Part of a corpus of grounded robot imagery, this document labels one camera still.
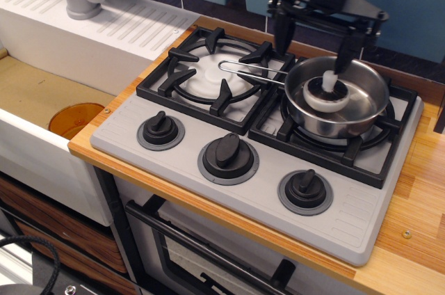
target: gas stove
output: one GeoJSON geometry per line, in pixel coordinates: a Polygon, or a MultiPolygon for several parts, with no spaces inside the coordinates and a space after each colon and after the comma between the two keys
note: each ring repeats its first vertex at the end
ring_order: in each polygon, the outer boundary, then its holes
{"type": "Polygon", "coordinates": [[[90,142],[353,265],[366,264],[423,110],[412,90],[389,85],[390,104],[367,133],[313,136],[286,109],[275,80],[296,58],[196,29],[95,131],[90,142]]]}

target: orange cup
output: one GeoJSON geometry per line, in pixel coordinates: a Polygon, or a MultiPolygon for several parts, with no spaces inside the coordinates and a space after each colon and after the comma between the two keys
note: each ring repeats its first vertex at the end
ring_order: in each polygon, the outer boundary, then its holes
{"type": "Polygon", "coordinates": [[[49,121],[48,130],[70,140],[103,109],[92,102],[65,107],[49,121]]]}

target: oven window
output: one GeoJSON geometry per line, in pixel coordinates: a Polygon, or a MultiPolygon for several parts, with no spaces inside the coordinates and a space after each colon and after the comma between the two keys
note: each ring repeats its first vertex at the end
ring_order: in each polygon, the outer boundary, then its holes
{"type": "Polygon", "coordinates": [[[197,287],[202,294],[264,294],[176,241],[161,234],[158,235],[164,269],[167,268],[169,274],[174,274],[177,278],[186,281],[192,288],[197,287]]]}

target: black cable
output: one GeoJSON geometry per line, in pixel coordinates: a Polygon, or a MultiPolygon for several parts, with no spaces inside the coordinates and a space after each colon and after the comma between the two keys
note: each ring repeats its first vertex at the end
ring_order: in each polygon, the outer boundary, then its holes
{"type": "Polygon", "coordinates": [[[40,295],[49,295],[51,289],[53,289],[54,284],[56,283],[58,273],[60,271],[60,259],[58,257],[58,253],[56,251],[56,248],[53,246],[53,244],[49,243],[46,239],[39,238],[36,236],[12,236],[12,237],[6,237],[2,240],[0,240],[0,248],[2,246],[8,245],[8,244],[16,244],[16,243],[29,243],[29,242],[35,242],[37,244],[41,244],[48,248],[53,257],[54,257],[54,269],[53,273],[47,283],[47,285],[42,290],[42,293],[40,295]]]}

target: screw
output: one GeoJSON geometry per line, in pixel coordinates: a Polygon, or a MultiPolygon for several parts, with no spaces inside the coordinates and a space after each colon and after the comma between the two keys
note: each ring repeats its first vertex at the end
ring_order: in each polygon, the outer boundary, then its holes
{"type": "Polygon", "coordinates": [[[76,294],[76,287],[75,286],[68,286],[65,289],[65,295],[75,295],[76,294]]]}
{"type": "Polygon", "coordinates": [[[404,232],[402,232],[402,236],[403,238],[410,239],[412,237],[412,234],[409,230],[405,230],[404,232]]]}

